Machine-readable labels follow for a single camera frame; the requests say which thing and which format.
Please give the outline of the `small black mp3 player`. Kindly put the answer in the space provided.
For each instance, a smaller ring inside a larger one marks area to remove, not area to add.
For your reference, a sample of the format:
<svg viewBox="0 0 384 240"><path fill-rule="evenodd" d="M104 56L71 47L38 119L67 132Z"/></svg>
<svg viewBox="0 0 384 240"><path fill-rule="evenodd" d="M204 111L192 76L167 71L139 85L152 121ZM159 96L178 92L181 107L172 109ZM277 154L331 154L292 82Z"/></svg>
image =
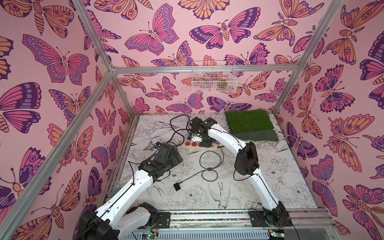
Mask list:
<svg viewBox="0 0 384 240"><path fill-rule="evenodd" d="M175 183L173 186L176 192L181 189L180 183Z"/></svg>

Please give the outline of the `green artificial grass mat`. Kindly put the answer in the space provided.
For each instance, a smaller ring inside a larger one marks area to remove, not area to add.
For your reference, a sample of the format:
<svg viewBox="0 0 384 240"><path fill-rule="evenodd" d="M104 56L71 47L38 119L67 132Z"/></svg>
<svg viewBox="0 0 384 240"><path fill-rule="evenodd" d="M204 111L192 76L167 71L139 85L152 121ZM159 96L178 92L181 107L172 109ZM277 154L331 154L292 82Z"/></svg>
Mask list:
<svg viewBox="0 0 384 240"><path fill-rule="evenodd" d="M226 112L230 133L241 140L277 142L278 135L265 110Z"/></svg>

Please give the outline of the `white red power strip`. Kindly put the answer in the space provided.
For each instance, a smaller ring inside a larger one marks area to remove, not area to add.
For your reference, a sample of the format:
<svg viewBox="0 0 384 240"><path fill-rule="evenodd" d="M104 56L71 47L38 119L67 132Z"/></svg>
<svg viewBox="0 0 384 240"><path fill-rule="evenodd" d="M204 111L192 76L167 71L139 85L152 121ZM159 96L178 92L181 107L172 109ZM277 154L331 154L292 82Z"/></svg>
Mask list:
<svg viewBox="0 0 384 240"><path fill-rule="evenodd" d="M211 144L210 147L203 147L200 142L186 141L181 145L182 149L196 150L196 151L216 151L217 144Z"/></svg>

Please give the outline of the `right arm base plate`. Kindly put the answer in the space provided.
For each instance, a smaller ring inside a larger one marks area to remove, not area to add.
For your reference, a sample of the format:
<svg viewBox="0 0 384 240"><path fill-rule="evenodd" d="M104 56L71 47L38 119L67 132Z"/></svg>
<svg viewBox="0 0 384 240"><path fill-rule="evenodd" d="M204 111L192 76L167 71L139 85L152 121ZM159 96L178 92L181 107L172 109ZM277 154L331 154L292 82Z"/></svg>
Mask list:
<svg viewBox="0 0 384 240"><path fill-rule="evenodd" d="M293 224L285 213L275 216L264 211L249 210L252 227L292 227Z"/></svg>

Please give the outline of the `green object in basket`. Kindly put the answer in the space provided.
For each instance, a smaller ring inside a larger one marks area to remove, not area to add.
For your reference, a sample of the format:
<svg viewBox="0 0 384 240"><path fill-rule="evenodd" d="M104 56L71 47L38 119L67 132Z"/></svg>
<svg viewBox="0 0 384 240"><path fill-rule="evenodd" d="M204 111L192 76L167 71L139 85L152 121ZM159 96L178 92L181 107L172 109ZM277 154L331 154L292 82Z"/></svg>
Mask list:
<svg viewBox="0 0 384 240"><path fill-rule="evenodd" d="M219 81L217 84L217 89L219 91L225 91L227 89L227 81Z"/></svg>

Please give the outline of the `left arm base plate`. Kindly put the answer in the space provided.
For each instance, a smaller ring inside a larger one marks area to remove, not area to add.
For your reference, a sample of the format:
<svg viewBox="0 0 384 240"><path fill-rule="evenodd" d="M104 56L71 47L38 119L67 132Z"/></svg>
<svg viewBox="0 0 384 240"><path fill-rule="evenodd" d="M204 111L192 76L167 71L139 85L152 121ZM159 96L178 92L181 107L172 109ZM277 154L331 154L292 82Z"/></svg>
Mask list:
<svg viewBox="0 0 384 240"><path fill-rule="evenodd" d="M169 229L171 224L171 213L160 212L155 215L151 215L148 222L144 225L141 224L136 229Z"/></svg>

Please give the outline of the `aluminium front rail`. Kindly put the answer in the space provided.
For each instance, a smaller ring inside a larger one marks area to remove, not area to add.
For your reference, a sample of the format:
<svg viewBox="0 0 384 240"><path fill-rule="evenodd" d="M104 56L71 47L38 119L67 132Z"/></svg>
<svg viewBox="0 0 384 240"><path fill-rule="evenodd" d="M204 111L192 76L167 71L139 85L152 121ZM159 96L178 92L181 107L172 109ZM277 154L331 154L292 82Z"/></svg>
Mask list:
<svg viewBox="0 0 384 240"><path fill-rule="evenodd" d="M291 209L292 227L252 227L249 210L158 211L171 213L169 229L136 229L121 240L340 240L329 213Z"/></svg>

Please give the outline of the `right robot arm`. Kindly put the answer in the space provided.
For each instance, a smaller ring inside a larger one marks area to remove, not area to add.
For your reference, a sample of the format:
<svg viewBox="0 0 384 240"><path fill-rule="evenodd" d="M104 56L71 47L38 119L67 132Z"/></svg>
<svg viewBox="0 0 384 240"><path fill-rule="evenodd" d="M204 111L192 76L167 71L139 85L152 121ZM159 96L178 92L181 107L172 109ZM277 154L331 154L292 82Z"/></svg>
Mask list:
<svg viewBox="0 0 384 240"><path fill-rule="evenodd" d="M193 137L198 137L202 147L208 146L213 141L221 143L236 157L235 173L245 176L250 181L261 200L266 222L271 226L289 223L290 215L284 204L275 196L265 181L259 164L256 145L245 142L221 127L212 118L201 120L195 117L190 122Z"/></svg>

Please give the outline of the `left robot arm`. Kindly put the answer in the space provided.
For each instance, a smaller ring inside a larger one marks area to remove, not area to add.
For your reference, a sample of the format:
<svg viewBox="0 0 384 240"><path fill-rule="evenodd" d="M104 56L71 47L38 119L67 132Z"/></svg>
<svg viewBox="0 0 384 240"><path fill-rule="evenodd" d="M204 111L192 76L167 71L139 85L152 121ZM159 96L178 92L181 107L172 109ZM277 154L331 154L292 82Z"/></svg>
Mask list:
<svg viewBox="0 0 384 240"><path fill-rule="evenodd" d="M95 211L81 215L76 240L121 240L140 227L155 224L157 209L152 205L144 203L129 210L158 178L183 162L175 146L158 142L156 149L113 197Z"/></svg>

